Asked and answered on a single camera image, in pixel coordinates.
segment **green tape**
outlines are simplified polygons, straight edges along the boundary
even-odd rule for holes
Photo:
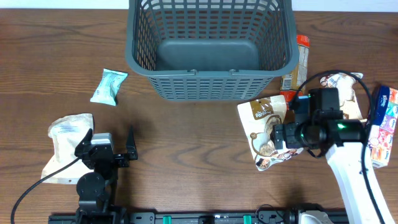
[[[163,217],[163,224],[172,224],[172,217]]]
[[[243,224],[251,224],[251,215],[243,216]]]

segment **table surface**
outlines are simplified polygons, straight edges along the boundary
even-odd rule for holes
[[[295,12],[308,35],[308,74],[329,69],[364,73],[370,89],[398,88],[398,14]],[[53,155],[50,124],[92,113],[95,132],[110,132],[124,150],[134,126],[139,160],[119,170],[116,203],[130,211],[255,210],[313,202],[343,208],[325,159],[307,153],[257,171],[239,120],[242,101],[176,103],[159,97],[124,59],[125,10],[0,10],[0,222],[40,178]],[[104,68],[126,71],[116,107],[90,103]],[[280,78],[259,95],[278,94]],[[313,82],[309,88],[315,88]],[[368,104],[355,86],[363,113]],[[398,138],[390,164],[376,170],[398,219]],[[75,185],[42,184],[21,203],[17,223],[45,223],[51,213],[74,212]]]

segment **basket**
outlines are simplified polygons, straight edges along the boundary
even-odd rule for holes
[[[289,0],[130,0],[126,60],[168,100],[257,96],[299,60]]]

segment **colorful box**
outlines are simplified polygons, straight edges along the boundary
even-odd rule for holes
[[[398,119],[398,90],[380,86],[375,104],[368,145],[372,150],[373,166],[379,168],[388,165],[391,156],[392,138]]]

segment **basket bottom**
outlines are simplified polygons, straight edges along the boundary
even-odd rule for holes
[[[259,70],[259,52],[250,40],[167,39],[157,48],[156,70]]]

